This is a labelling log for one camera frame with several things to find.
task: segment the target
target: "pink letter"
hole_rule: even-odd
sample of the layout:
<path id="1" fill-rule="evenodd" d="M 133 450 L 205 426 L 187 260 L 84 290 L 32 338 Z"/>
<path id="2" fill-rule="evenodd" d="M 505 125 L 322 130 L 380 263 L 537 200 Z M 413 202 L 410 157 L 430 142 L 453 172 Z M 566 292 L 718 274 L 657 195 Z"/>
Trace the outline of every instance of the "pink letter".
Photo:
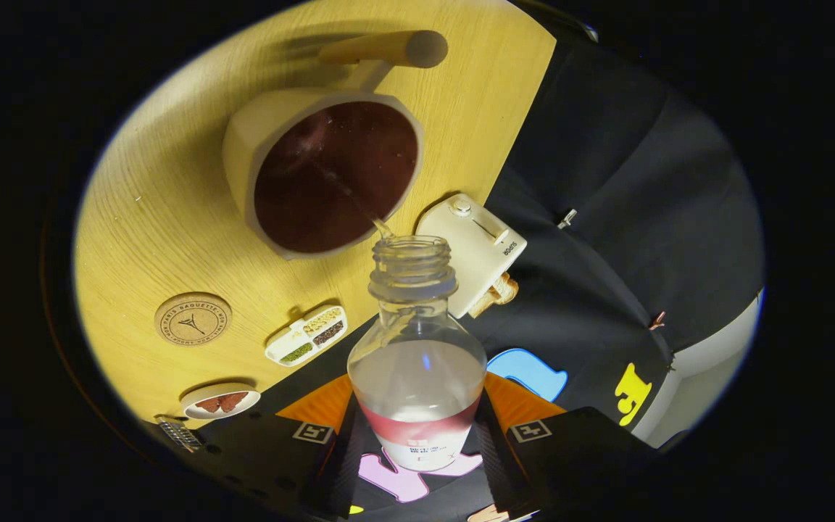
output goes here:
<path id="1" fill-rule="evenodd" d="M 382 465 L 378 455 L 365 453 L 360 458 L 359 476 L 361 479 L 386 490 L 386 492 L 390 492 L 395 496 L 396 501 L 403 503 L 417 501 L 417 499 L 427 496 L 431 492 L 417 471 L 399 468 L 385 453 L 385 449 L 382 449 L 382 453 L 385 454 L 385 459 L 391 463 L 391 469 Z M 480 464 L 481 455 L 468 456 L 460 453 L 457 455 L 457 459 L 453 460 L 453 463 L 450 463 L 447 467 L 425 473 L 428 473 L 428 475 L 464 476 Z"/>

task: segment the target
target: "mug handle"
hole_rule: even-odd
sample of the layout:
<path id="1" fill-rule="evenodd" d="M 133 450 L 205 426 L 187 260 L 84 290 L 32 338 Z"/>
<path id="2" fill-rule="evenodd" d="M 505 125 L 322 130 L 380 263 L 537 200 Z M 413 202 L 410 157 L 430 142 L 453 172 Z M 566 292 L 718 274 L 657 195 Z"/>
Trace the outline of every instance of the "mug handle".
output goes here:
<path id="1" fill-rule="evenodd" d="M 443 62 L 447 50 L 436 30 L 401 30 L 329 43 L 317 56 L 324 63 L 359 63 L 344 87 L 374 92 L 395 65 L 428 69 Z"/>

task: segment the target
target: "plastic bottle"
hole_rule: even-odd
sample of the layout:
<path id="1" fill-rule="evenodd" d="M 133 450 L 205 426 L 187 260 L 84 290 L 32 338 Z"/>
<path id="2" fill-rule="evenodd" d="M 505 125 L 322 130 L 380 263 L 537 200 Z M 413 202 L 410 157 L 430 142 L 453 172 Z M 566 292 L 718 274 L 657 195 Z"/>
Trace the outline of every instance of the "plastic bottle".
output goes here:
<path id="1" fill-rule="evenodd" d="M 455 459 L 473 424 L 485 351 L 447 313 L 457 290 L 442 238 L 385 238 L 369 293 L 378 319 L 347 360 L 354 393 L 395 465 L 433 471 Z"/>

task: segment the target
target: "blue letter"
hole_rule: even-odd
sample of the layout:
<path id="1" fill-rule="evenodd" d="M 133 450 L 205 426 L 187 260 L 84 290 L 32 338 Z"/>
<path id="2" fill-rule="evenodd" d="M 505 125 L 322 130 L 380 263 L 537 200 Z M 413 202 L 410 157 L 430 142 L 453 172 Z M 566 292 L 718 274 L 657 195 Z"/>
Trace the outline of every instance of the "blue letter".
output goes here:
<path id="1" fill-rule="evenodd" d="M 566 387 L 569 374 L 553 369 L 523 348 L 511 348 L 488 361 L 488 370 L 496 376 L 513 379 L 525 389 L 553 402 Z"/>

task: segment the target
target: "wooden table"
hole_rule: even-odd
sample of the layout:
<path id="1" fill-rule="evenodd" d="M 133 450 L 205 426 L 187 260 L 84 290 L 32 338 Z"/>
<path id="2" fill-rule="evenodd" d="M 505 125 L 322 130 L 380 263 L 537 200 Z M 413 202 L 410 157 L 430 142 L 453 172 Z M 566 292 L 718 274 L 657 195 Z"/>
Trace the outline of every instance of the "wooden table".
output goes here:
<path id="1" fill-rule="evenodd" d="M 107 147 L 83 198 L 74 278 L 83 327 L 107 380 L 138 418 L 179 416 L 199 384 L 236 378 L 268 389 L 292 371 L 265 340 L 331 299 L 349 331 L 377 310 L 364 241 L 325 259 L 285 261 L 243 224 L 223 172 L 228 119 L 259 92 L 338 86 L 352 66 L 323 65 L 325 43 L 430 29 L 449 54 L 433 69 L 395 68 L 377 92 L 397 96 L 426 133 L 424 166 L 390 220 L 396 233 L 444 193 L 484 202 L 540 86 L 554 39 L 504 0 L 319 0 L 230 37 L 146 98 Z M 154 328 L 165 300 L 188 291 L 232 308 L 221 337 L 180 347 Z M 189 420 L 195 429 L 206 420 Z"/>

